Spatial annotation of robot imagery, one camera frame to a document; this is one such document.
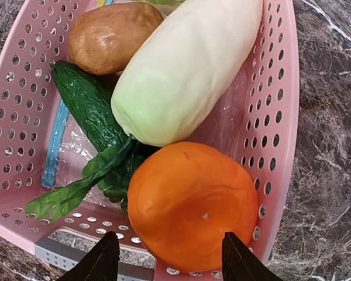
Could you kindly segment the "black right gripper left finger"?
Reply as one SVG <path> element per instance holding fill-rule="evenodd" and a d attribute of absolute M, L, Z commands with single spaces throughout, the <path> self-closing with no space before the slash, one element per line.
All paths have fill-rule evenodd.
<path fill-rule="evenodd" d="M 116 233 L 107 232 L 80 262 L 58 278 L 58 281 L 117 281 L 119 254 Z"/>

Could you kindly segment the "orange persimmon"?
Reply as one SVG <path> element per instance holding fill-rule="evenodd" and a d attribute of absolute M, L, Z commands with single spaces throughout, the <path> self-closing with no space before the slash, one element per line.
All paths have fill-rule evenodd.
<path fill-rule="evenodd" d="M 200 143 L 163 147 L 135 171 L 129 185 L 132 228 L 155 258 L 181 272 L 220 268 L 225 233 L 248 244 L 258 214 L 250 174 Z"/>

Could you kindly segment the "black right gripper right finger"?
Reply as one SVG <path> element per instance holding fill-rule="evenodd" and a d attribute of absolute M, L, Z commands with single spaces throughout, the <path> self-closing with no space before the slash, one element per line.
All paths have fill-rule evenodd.
<path fill-rule="evenodd" d="M 222 275 L 224 281 L 282 281 L 233 232 L 222 241 Z"/>

